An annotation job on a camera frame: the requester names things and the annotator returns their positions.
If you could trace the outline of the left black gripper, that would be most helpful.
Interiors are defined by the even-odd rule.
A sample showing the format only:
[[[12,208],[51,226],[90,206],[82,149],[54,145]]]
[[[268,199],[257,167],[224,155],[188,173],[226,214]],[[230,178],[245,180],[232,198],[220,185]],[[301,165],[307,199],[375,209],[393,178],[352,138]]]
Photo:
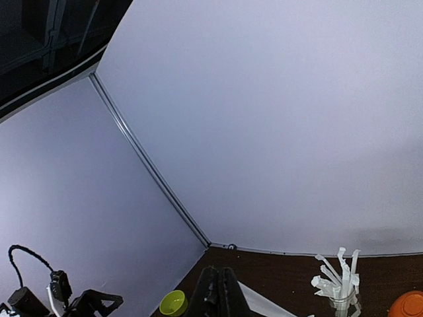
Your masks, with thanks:
[[[110,316],[124,303],[120,295],[111,295],[94,290],[84,291],[65,310],[65,317],[94,317],[98,312],[102,317]]]

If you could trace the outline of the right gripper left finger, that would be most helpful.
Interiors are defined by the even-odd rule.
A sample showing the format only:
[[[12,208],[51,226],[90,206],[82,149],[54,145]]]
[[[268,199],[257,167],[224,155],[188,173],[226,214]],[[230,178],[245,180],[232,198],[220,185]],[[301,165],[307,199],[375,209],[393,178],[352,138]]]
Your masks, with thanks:
[[[214,267],[202,270],[188,305],[188,316],[219,316],[218,276]]]

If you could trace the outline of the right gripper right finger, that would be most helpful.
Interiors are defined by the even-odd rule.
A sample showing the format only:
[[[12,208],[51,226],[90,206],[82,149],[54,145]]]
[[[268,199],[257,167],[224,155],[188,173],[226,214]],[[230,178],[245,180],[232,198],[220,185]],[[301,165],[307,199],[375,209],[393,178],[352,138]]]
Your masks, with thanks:
[[[246,298],[230,267],[225,267],[219,272],[219,315],[224,317],[251,316]]]

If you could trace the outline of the brown paper takeout bag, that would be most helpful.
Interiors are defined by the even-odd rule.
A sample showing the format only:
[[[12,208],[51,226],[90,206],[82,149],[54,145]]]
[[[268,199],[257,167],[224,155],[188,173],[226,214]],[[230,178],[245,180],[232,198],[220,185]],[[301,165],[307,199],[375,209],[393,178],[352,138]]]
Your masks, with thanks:
[[[285,308],[278,306],[271,300],[247,287],[240,281],[238,284],[251,311],[268,317],[297,317]]]

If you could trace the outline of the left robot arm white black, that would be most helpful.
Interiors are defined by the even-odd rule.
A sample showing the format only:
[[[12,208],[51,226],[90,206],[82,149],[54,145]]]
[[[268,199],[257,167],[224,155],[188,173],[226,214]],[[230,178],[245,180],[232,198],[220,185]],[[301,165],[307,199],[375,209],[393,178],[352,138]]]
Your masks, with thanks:
[[[1,312],[7,316],[109,316],[118,309],[124,300],[120,295],[110,295],[92,289],[84,291],[77,297],[64,312],[48,309],[33,294],[28,287],[16,290],[8,299],[11,309],[1,303]]]

